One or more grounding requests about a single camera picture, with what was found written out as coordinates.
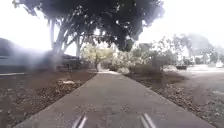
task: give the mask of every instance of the road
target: road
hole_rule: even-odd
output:
[[[189,83],[194,82],[191,85],[201,86],[224,96],[224,68],[194,67],[180,73],[190,79]]]
[[[71,128],[81,115],[85,128],[143,128],[147,113],[156,128],[214,128],[192,113],[119,74],[100,73],[15,128]]]

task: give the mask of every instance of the bush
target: bush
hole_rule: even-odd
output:
[[[146,75],[161,74],[161,70],[156,70],[154,67],[146,64],[130,67],[129,70],[131,73],[135,74],[146,74]]]
[[[118,73],[121,73],[121,74],[129,74],[129,73],[130,73],[130,71],[129,71],[128,68],[119,68],[119,69],[117,70],[117,72],[118,72]]]

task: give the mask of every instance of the shrub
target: shrub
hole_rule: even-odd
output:
[[[129,74],[129,69],[128,68],[119,68],[117,70],[118,73],[121,73],[121,74]]]

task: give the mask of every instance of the tree trunk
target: tree trunk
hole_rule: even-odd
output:
[[[51,40],[51,48],[54,48],[55,42],[54,42],[54,27],[55,27],[55,20],[50,21],[50,40]]]
[[[80,57],[80,53],[81,53],[81,46],[76,44],[76,56]]]

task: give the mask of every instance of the dirt ground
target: dirt ground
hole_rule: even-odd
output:
[[[96,75],[93,70],[0,76],[0,127],[11,128]]]
[[[128,77],[149,87],[215,127],[223,128],[224,97],[217,96],[211,89],[211,86],[214,86],[216,82],[221,83],[218,80],[212,80],[217,78],[217,75],[208,74],[207,77],[198,77],[192,74],[189,76],[191,77],[185,77],[176,72],[166,72],[162,77],[143,74],[128,75]]]

